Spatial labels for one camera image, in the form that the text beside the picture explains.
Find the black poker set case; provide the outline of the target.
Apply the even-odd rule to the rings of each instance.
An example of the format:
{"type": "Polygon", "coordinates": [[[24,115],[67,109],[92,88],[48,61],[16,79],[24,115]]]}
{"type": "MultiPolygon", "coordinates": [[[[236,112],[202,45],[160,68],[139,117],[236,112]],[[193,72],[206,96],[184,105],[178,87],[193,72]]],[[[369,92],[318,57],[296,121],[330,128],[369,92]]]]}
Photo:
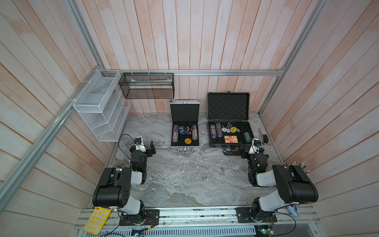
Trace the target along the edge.
{"type": "Polygon", "coordinates": [[[247,92],[210,92],[207,95],[207,129],[209,146],[213,148],[220,147],[227,156],[240,156],[241,150],[239,144],[250,146],[251,143],[245,143],[243,134],[249,132],[251,138],[254,134],[249,123],[249,101],[250,94],[247,92]],[[223,136],[217,137],[216,123],[221,123],[223,136]],[[224,136],[236,135],[238,144],[225,143],[224,136]]]}

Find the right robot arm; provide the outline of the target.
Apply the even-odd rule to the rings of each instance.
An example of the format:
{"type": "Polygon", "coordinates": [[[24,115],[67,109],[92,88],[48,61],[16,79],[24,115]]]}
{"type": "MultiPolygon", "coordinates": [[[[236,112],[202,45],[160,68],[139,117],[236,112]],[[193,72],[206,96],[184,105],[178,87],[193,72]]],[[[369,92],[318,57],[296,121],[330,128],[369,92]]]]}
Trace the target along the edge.
{"type": "Polygon", "coordinates": [[[239,223],[276,222],[276,210],[318,200],[318,190],[301,164],[273,165],[271,170],[267,171],[269,156],[264,154],[258,139],[252,140],[251,145],[240,143],[239,151],[248,161],[250,184],[254,187],[276,188],[268,195],[255,198],[250,208],[236,208],[239,223]]]}

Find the silver poker set case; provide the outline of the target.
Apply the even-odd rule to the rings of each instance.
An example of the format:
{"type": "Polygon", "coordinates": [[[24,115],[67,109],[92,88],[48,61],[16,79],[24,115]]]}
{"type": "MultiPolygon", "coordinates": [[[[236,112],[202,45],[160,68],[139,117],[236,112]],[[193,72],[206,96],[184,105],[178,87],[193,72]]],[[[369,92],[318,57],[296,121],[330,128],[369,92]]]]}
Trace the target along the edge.
{"type": "Polygon", "coordinates": [[[200,102],[197,100],[173,100],[170,102],[171,108],[171,148],[175,149],[178,154],[192,154],[195,148],[199,148],[199,107],[200,102]],[[173,125],[179,126],[178,142],[172,142],[173,125]],[[197,125],[198,139],[192,140],[191,144],[186,144],[185,139],[192,139],[191,126],[197,125]]]}

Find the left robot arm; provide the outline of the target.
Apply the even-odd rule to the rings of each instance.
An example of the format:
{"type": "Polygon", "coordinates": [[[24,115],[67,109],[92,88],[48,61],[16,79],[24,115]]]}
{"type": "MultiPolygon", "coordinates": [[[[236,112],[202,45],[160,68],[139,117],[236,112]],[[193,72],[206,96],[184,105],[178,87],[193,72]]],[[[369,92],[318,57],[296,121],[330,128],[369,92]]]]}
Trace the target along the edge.
{"type": "Polygon", "coordinates": [[[147,159],[156,154],[156,149],[153,141],[147,147],[141,137],[137,139],[139,141],[130,148],[130,166],[105,168],[92,196],[95,207],[121,212],[121,226],[147,225],[151,220],[147,217],[143,201],[132,196],[131,187],[146,182],[147,159]]]}

